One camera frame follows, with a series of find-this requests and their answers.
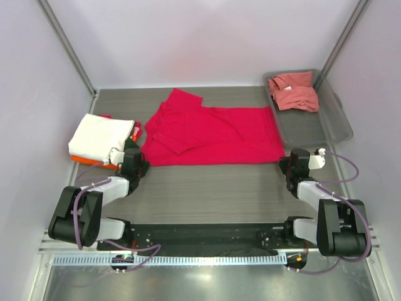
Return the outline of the red t-shirt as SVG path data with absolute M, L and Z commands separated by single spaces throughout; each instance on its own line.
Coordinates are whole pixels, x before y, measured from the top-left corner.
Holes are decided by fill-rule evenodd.
M 141 150 L 152 167 L 264 164 L 284 147 L 269 107 L 205 107 L 178 88 L 145 125 Z

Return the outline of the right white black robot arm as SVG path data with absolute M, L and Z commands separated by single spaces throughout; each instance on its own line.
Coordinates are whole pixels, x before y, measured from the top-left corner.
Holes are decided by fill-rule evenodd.
M 311 170 L 325 166 L 327 154 L 323 148 L 313 154 L 305 149 L 292 149 L 290 155 L 280 158 L 287 190 L 317 212 L 316 219 L 289 217 L 282 233 L 283 242 L 296 248 L 308 241 L 323 256 L 337 256 L 349 262 L 362 260 L 372 250 L 364 203 L 329 191 L 310 176 Z

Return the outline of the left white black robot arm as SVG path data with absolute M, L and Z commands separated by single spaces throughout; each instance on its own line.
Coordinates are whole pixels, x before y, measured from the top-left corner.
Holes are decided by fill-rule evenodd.
M 133 246 L 133 232 L 129 221 L 102 218 L 102 208 L 131 195 L 146 175 L 150 164 L 140 149 L 127 149 L 113 176 L 87 186 L 67 186 L 48 226 L 53 240 L 75 244 L 78 249 L 96 242 L 115 245 L 119 250 Z

